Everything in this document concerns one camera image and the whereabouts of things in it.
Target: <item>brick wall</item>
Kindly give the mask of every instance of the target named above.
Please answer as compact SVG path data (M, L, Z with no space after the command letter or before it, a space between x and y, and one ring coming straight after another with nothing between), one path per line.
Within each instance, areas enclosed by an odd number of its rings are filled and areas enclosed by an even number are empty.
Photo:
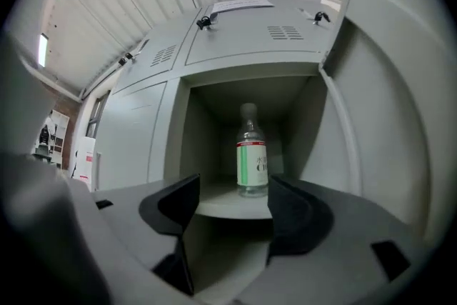
M62 169L69 170L71 140L81 104L51 88L49 85L45 83L43 85L56 98L56 104L53 109L70 118L69 125L66 127L64 150L62 151Z

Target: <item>sticker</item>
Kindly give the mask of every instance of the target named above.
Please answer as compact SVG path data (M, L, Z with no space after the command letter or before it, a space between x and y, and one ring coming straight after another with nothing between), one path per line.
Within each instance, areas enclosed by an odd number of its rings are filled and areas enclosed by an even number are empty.
M221 13L223 11L233 11L235 9L258 8L261 6L274 6L268 0L229 0L220 1L213 5L212 14Z
M243 141L236 145L237 183L263 186L268 183L264 141Z

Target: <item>bottle label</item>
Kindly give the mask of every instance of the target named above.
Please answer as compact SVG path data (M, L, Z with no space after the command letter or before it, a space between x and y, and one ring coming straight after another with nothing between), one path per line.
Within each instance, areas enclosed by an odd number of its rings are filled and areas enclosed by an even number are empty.
M240 186L263 186L268 183L264 141L236 144L237 180Z

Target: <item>ceiling light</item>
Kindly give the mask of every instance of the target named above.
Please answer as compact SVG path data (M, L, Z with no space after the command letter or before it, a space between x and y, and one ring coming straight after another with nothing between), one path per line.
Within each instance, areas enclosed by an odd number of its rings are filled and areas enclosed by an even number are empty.
M38 64L42 67L46 64L46 48L48 46L48 38L45 34L40 34L40 42L38 46Z

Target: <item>vent slot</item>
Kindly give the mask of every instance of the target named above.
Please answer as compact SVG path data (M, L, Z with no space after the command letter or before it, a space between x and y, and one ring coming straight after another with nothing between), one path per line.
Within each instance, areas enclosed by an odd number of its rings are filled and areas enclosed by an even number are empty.
M165 62L171 59L171 57L174 54L174 50L176 49L176 45L170 46L167 49L160 50L154 59L152 60L152 63L150 66L155 66L160 64L161 62Z
M272 39L303 39L294 26L267 26Z

